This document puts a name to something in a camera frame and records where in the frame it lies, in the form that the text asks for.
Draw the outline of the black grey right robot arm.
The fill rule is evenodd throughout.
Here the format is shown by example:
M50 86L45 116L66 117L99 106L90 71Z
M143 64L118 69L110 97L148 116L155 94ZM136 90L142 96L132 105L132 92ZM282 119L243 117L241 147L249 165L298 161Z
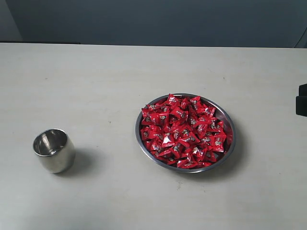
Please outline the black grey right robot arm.
M307 117L307 84L300 85L296 97L296 114Z

